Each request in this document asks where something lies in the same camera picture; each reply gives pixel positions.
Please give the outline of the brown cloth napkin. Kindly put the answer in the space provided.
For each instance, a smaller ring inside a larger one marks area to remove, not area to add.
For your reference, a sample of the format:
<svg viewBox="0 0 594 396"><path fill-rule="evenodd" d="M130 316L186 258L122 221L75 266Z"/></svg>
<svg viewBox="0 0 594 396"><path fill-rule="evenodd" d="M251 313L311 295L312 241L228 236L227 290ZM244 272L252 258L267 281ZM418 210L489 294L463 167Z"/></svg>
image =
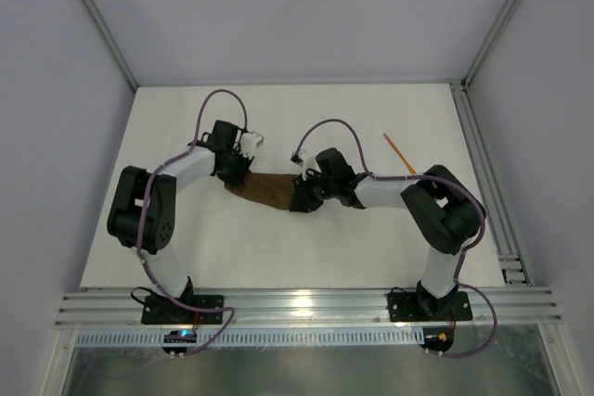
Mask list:
<svg viewBox="0 0 594 396"><path fill-rule="evenodd" d="M247 172L240 185L225 184L230 193L280 211L288 211L295 197L293 174Z"/></svg>

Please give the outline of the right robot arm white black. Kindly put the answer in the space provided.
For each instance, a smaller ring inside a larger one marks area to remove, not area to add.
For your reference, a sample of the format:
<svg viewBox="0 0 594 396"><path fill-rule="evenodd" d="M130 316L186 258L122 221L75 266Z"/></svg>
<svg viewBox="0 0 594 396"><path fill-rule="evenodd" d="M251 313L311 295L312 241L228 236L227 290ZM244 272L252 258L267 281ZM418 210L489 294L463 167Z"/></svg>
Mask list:
<svg viewBox="0 0 594 396"><path fill-rule="evenodd" d="M445 321L464 309L468 298L460 292L459 273L467 250L484 235L486 211L477 198L443 165L422 174L379 177L355 172L335 147L309 160L293 153L300 166L291 211L316 211L331 199L358 210L400 209L409 212L429 246L426 267L412 291L394 287L387 294L393 322Z"/></svg>

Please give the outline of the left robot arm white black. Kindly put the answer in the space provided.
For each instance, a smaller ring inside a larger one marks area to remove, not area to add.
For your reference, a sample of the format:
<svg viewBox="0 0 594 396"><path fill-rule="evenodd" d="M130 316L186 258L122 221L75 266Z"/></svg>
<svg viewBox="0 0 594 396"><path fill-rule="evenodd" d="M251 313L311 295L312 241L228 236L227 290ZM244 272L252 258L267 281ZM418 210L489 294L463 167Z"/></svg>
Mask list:
<svg viewBox="0 0 594 396"><path fill-rule="evenodd" d="M198 306L191 278L175 255L177 196L207 177L240 185L263 142L256 132L217 120L211 132L196 135L181 154L155 169L122 170L107 230L135 252L151 284L143 303L143 324L189 324L199 315L218 317L223 311L221 301L211 308Z"/></svg>

